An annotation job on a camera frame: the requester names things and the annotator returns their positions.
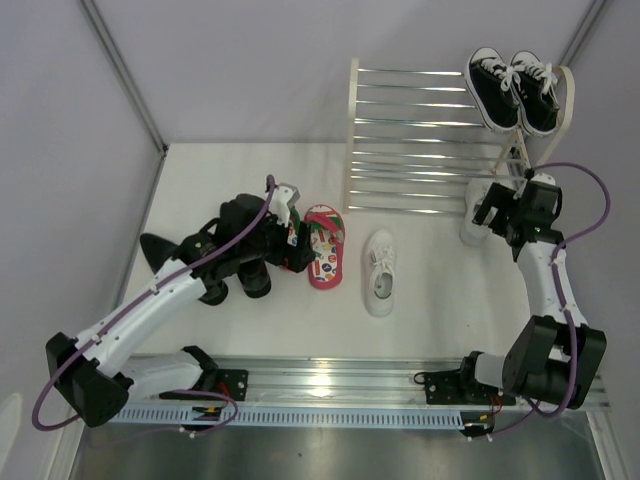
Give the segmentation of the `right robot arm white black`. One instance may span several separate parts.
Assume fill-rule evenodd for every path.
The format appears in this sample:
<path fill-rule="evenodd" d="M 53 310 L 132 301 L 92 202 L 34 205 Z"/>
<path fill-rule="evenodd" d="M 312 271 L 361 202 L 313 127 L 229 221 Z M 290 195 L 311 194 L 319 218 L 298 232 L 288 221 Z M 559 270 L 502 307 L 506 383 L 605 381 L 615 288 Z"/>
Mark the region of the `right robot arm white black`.
<path fill-rule="evenodd" d="M 503 238 L 525 282 L 530 318 L 503 356 L 473 351 L 461 364 L 458 395 L 479 403 L 492 389 L 524 398 L 534 408 L 552 405 L 548 416 L 579 409 L 606 351 L 605 334 L 588 326 L 566 271 L 564 235 L 553 224 L 563 194 L 554 179 L 529 173 L 517 189 L 489 178 L 466 187 L 460 237 L 480 244 Z"/>

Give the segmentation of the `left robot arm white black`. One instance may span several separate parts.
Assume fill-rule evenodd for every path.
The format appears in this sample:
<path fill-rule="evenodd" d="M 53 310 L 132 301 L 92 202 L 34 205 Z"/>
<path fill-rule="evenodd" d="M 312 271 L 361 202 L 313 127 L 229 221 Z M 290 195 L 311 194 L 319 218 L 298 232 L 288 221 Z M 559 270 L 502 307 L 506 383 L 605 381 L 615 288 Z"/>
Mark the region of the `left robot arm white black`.
<path fill-rule="evenodd" d="M 54 335 L 45 352 L 55 389 L 89 427 L 116 416 L 128 402 L 159 395 L 197 400 L 231 389 L 215 360 L 197 346 L 173 355 L 134 359 L 149 336 L 184 306 L 217 306 L 236 276 L 252 299 L 271 290 L 267 267 L 299 273 L 313 260 L 310 227 L 292 238 L 297 189 L 281 184 L 267 199 L 239 194 L 221 205 L 218 217 L 181 244 L 145 233 L 140 244 L 154 272 L 138 297 L 76 336 Z"/>

